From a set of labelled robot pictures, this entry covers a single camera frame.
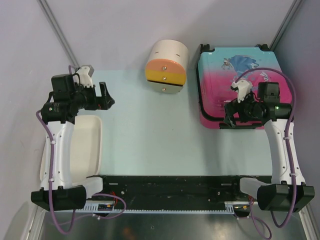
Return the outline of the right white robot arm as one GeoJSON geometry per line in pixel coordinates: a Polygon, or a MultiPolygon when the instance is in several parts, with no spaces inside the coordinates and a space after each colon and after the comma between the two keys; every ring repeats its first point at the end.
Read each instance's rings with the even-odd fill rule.
{"type": "Polygon", "coordinates": [[[292,106],[280,101],[277,82],[260,82],[257,93],[252,84],[239,80],[231,84],[237,97],[224,106],[224,123],[237,129],[235,114],[240,123],[258,121],[267,135],[272,164],[271,182],[265,183],[253,177],[243,177],[230,188],[231,196],[242,201],[250,195],[263,211],[294,213],[302,210],[315,196],[313,186],[307,186],[300,171],[295,150],[290,116],[292,106]]]}

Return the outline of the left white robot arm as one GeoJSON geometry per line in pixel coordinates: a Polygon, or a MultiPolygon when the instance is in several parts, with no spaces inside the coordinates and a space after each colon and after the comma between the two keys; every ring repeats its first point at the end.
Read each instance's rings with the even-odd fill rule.
{"type": "Polygon", "coordinates": [[[82,209],[88,198],[100,200],[110,196],[111,188],[100,177],[87,177],[74,184],[71,175],[71,141],[79,110],[109,110],[115,100],[105,82],[101,95],[95,86],[84,84],[80,74],[61,74],[51,78],[52,91],[36,115],[46,131],[46,158],[43,179],[31,202],[47,211],[82,209]]]}

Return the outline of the pink and teal kids suitcase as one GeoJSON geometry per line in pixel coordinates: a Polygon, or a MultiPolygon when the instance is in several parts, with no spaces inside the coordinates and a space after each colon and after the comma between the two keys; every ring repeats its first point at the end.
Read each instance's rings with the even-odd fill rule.
{"type": "Polygon", "coordinates": [[[197,91],[201,124],[209,129],[227,128],[224,123],[224,105],[237,98],[231,90],[232,82],[244,72],[243,79],[252,83],[252,91],[258,92],[260,82],[278,82],[282,103],[289,104],[292,94],[284,77],[273,72],[279,71],[278,60],[267,44],[255,47],[216,47],[200,45],[196,68],[197,91]]]}

